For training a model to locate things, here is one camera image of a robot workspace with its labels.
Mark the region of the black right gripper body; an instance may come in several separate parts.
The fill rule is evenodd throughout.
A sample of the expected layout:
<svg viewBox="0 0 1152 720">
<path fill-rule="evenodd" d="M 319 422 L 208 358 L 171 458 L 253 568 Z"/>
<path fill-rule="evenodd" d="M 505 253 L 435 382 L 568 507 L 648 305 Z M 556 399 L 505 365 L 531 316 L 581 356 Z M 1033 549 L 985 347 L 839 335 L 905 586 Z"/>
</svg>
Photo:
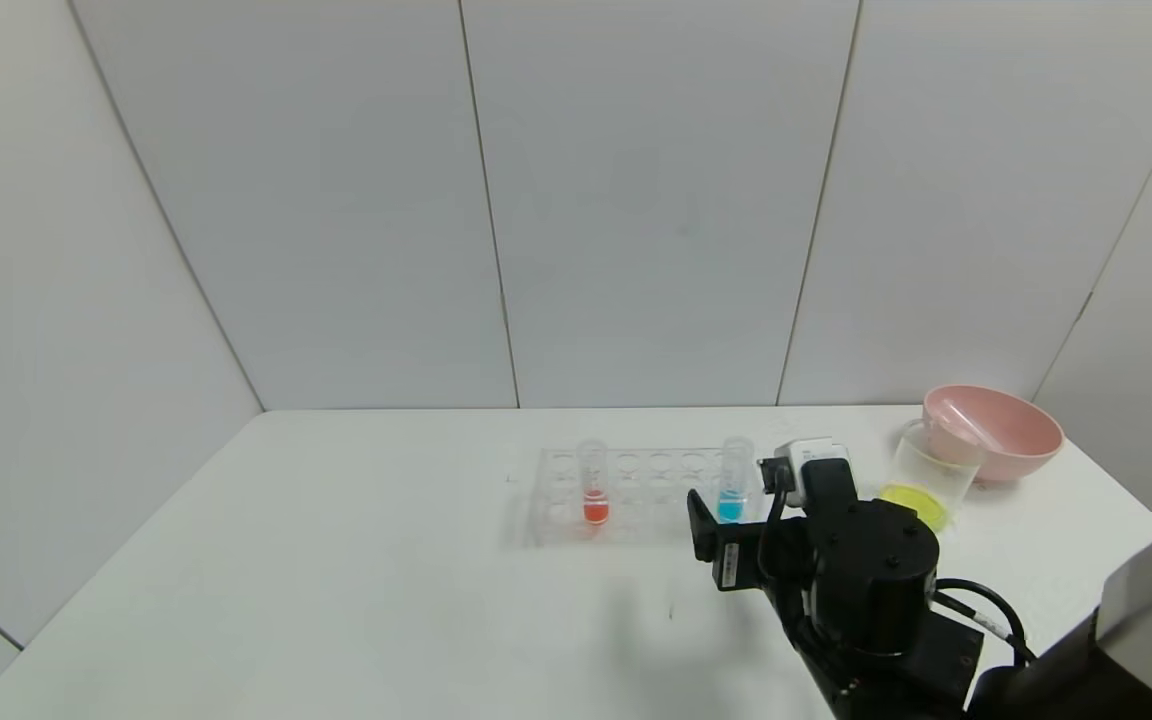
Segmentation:
<svg viewBox="0 0 1152 720">
<path fill-rule="evenodd" d="M 806 520 L 718 524 L 710 564 L 723 592 L 805 585 L 813 574 Z"/>
</svg>

